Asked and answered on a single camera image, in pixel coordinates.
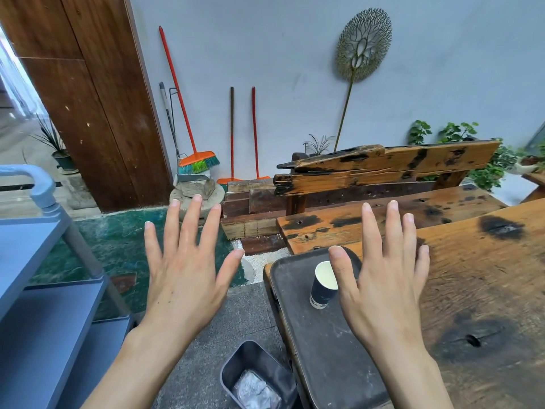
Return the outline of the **person's left forearm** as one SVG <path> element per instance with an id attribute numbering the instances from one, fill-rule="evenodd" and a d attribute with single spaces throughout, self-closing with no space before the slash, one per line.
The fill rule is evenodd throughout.
<path id="1" fill-rule="evenodd" d="M 81 409 L 151 409 L 198 332 L 194 325 L 141 323 Z"/>

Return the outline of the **stacked dark wooden planks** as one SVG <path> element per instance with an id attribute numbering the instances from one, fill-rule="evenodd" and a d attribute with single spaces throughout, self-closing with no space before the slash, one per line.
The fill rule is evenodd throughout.
<path id="1" fill-rule="evenodd" d="M 286 201 L 274 194 L 272 179 L 230 181 L 222 202 L 222 229 L 230 241 L 240 241 L 248 256 L 285 248 L 277 218 Z"/>

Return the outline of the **small spiky potted plant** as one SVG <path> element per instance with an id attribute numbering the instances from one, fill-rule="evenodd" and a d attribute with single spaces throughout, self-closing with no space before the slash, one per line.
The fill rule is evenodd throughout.
<path id="1" fill-rule="evenodd" d="M 309 137 L 309 139 L 303 141 L 304 152 L 309 157 L 329 153 L 331 143 L 335 143 L 336 141 L 335 135 L 317 137 L 316 135 L 309 134 Z"/>

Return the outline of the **grey rock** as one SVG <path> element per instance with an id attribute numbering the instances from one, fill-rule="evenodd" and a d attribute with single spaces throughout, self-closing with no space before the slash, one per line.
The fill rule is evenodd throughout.
<path id="1" fill-rule="evenodd" d="M 174 188 L 186 198 L 193 198 L 200 195 L 202 200 L 208 200 L 214 193 L 216 182 L 213 179 L 199 179 L 178 182 Z"/>

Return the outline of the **crumpled clear plastic bag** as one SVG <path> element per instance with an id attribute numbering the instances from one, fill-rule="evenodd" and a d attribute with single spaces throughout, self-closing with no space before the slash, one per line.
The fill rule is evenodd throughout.
<path id="1" fill-rule="evenodd" d="M 278 393 L 253 370 L 245 370 L 235 382 L 232 393 L 242 409 L 279 409 Z"/>

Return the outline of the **person's left hand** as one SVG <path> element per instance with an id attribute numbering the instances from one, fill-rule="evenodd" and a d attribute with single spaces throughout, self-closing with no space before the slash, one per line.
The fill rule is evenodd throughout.
<path id="1" fill-rule="evenodd" d="M 194 325 L 200 332 L 220 309 L 225 297 L 215 297 L 215 248 L 219 235 L 221 206 L 214 205 L 196 238 L 196 248 L 179 254 L 180 202 L 168 208 L 163 232 L 162 265 L 150 277 L 146 314 L 142 323 Z"/>

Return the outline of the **person's right hand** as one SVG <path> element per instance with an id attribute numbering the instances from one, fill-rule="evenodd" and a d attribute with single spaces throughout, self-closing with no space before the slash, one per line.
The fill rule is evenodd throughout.
<path id="1" fill-rule="evenodd" d="M 396 273 L 383 258 L 384 239 L 369 203 L 362 206 L 362 267 L 357 279 L 359 297 L 343 302 L 344 317 L 353 334 L 365 344 L 384 337 L 422 337 L 419 298 L 414 294 L 417 231 L 411 213 L 401 216 L 404 236 L 403 271 Z"/>

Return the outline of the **gold metal tree wall ornament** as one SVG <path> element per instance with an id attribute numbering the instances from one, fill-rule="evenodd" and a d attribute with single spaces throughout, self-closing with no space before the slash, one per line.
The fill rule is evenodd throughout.
<path id="1" fill-rule="evenodd" d="M 392 41 L 390 16 L 381 8 L 368 8 L 356 14 L 344 27 L 337 43 L 335 69 L 348 81 L 334 151 L 339 139 L 354 83 L 365 80 L 380 66 Z"/>

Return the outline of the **stone plant pedestal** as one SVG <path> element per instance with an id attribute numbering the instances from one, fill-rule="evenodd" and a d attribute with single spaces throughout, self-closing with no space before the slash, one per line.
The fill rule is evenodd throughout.
<path id="1" fill-rule="evenodd" d="M 79 171 L 68 172 L 60 169 L 59 172 L 60 182 L 68 192 L 67 203 L 71 209 L 98 208 Z"/>

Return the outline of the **round stone millstone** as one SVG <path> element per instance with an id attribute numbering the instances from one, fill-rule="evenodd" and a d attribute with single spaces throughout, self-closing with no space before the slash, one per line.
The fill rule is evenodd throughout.
<path id="1" fill-rule="evenodd" d="M 202 206 L 201 206 L 201 213 L 200 213 L 200 220 L 205 220 L 208 216 L 208 213 L 210 212 L 211 208 L 214 205 L 219 205 L 223 202 L 225 198 L 225 191 L 222 188 L 221 185 L 216 183 L 215 191 L 210 196 L 208 200 L 202 200 Z M 187 208 L 192 200 L 192 198 L 186 198 L 184 197 L 179 191 L 177 191 L 175 188 L 172 190 L 169 200 L 173 201 L 174 199 L 178 200 L 180 202 L 180 212 L 179 212 L 179 218 L 182 221 L 184 219 L 184 216 L 187 212 Z"/>

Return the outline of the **person's right forearm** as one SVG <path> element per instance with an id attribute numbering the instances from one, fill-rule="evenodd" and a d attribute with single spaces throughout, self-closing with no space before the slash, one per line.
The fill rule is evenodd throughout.
<path id="1" fill-rule="evenodd" d="M 454 409 L 423 338 L 384 337 L 365 344 L 394 409 Z"/>

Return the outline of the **potted plant in dark pot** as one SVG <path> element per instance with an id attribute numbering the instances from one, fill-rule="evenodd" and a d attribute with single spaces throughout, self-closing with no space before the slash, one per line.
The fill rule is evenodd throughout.
<path id="1" fill-rule="evenodd" d="M 55 170 L 61 175 L 79 173 L 79 169 L 51 118 L 35 113 L 33 119 L 37 121 L 39 129 L 35 133 L 30 133 L 30 137 L 51 150 L 50 158 L 54 163 Z"/>

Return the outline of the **rustic wooden bench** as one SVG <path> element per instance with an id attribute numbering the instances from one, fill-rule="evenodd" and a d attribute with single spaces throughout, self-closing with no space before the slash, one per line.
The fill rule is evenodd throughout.
<path id="1" fill-rule="evenodd" d="M 286 197 L 277 218 L 291 254 L 344 245 L 358 256 L 360 205 L 368 202 L 384 233 L 386 205 L 398 200 L 401 214 L 413 213 L 418 228 L 476 218 L 505 204 L 475 185 L 462 185 L 471 170 L 484 168 L 500 145 L 497 139 L 384 147 L 364 145 L 305 157 L 278 168 L 275 195 Z"/>

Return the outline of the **green leafy potted plants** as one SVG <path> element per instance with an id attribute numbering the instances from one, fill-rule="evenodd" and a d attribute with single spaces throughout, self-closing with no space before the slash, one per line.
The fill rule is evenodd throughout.
<path id="1" fill-rule="evenodd" d="M 478 139 L 477 130 L 479 123 L 461 122 L 455 124 L 448 122 L 446 126 L 437 133 L 437 143 L 449 142 L 471 142 Z M 470 179 L 477 187 L 492 191 L 495 187 L 501 187 L 501 181 L 505 174 L 515 173 L 516 165 L 534 166 L 531 172 L 545 170 L 545 140 L 543 140 L 533 151 L 525 148 L 514 149 L 512 146 L 503 144 L 502 138 L 496 138 L 500 146 L 495 151 L 490 162 L 482 169 L 471 170 L 466 178 Z"/>

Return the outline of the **orange broom with coloured bristles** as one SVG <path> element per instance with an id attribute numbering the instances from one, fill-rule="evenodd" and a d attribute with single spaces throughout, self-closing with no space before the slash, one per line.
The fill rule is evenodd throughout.
<path id="1" fill-rule="evenodd" d="M 188 154 L 188 156 L 186 157 L 181 157 L 181 153 L 177 151 L 177 158 L 178 158 L 177 173 L 185 174 L 185 175 L 201 175 L 205 171 L 210 170 L 212 167 L 218 166 L 220 164 L 220 161 L 218 160 L 214 152 L 198 151 L 196 148 L 194 135 L 191 129 L 190 121 L 187 116 L 187 111 L 186 111 L 185 103 L 182 97 L 181 88 L 179 86 L 178 78 L 175 73 L 174 63 L 168 48 L 165 31 L 162 26 L 159 26 L 159 33 L 160 33 L 161 42 L 165 51 L 165 55 L 168 61 L 171 76 L 174 82 L 174 88 L 176 90 L 178 100 L 181 106 L 181 111 L 183 113 L 188 137 L 189 137 L 191 147 L 193 150 L 193 152 L 191 154 Z"/>

